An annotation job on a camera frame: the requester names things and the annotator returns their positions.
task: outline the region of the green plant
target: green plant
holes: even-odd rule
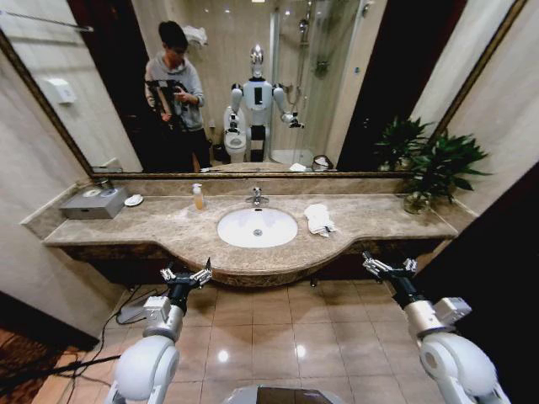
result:
[[[380,164],[394,170],[399,160],[412,157],[423,145],[421,134],[427,125],[430,124],[421,124],[421,118],[401,120],[396,117],[382,132],[382,139],[375,143]]]
[[[461,177],[463,174],[490,175],[470,168],[487,155],[473,135],[449,136],[446,130],[434,145],[425,145],[418,156],[412,157],[410,192],[429,197],[446,196],[452,202],[454,187],[473,191],[472,185]]]

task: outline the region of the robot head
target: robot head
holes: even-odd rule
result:
[[[251,49],[251,70],[254,77],[262,77],[262,63],[264,62],[264,51],[259,44]]]

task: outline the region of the sink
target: sink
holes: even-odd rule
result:
[[[217,225],[219,237],[244,248],[267,248],[288,243],[297,234],[294,218],[277,209],[251,208],[225,215]]]

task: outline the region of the mirror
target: mirror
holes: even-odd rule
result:
[[[510,4],[0,0],[0,27],[94,173],[373,172]]]

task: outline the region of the tissue box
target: tissue box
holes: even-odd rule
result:
[[[97,192],[86,190],[65,202],[60,210],[67,219],[112,219],[124,207],[124,200],[128,197],[124,187]]]

